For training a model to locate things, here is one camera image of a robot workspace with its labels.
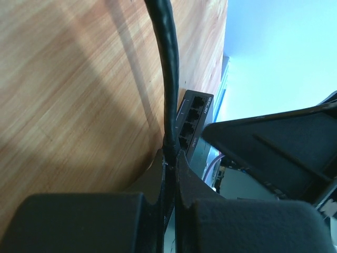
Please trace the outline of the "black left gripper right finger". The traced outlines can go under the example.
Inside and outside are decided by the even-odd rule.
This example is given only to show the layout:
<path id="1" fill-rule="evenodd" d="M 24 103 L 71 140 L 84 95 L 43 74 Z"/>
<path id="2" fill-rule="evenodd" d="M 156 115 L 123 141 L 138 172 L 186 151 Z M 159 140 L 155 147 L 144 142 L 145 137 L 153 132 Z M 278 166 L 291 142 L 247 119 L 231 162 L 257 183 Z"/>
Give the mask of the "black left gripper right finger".
<path id="1" fill-rule="evenodd" d="M 330 232 L 308 203 L 225 199 L 176 159 L 177 252 L 331 252 Z"/>

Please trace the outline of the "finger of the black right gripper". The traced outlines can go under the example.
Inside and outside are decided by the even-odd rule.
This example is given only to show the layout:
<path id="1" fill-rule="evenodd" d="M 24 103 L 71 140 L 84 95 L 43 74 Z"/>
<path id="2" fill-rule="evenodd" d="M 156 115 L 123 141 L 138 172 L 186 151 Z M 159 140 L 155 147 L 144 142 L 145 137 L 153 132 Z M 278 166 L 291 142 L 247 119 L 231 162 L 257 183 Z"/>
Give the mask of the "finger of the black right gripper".
<path id="1" fill-rule="evenodd" d="M 301 110 L 209 124 L 202 138 L 281 199 L 336 189 L 336 93 Z"/>

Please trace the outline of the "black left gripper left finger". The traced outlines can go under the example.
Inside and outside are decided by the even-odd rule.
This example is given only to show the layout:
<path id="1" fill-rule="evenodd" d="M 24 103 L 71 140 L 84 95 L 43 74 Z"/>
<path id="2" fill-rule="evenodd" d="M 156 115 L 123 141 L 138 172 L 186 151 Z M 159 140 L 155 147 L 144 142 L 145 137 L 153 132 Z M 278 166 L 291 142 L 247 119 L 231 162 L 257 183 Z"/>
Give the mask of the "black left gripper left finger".
<path id="1" fill-rule="evenodd" d="M 2 239 L 1 252 L 162 252 L 165 159 L 120 193 L 27 197 Z"/>

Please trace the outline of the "black network switch box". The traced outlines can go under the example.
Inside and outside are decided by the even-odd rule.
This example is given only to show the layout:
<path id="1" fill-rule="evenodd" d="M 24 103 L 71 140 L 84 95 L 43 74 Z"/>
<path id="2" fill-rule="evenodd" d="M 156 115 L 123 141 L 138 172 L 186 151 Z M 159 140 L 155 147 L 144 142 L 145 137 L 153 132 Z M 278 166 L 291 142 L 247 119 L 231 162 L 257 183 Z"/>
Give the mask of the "black network switch box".
<path id="1" fill-rule="evenodd" d="M 201 135 L 213 123 L 214 95 L 186 90 L 176 117 L 176 130 L 181 149 L 195 174 L 208 186 L 214 185 L 213 160 L 220 152 L 205 142 Z"/>

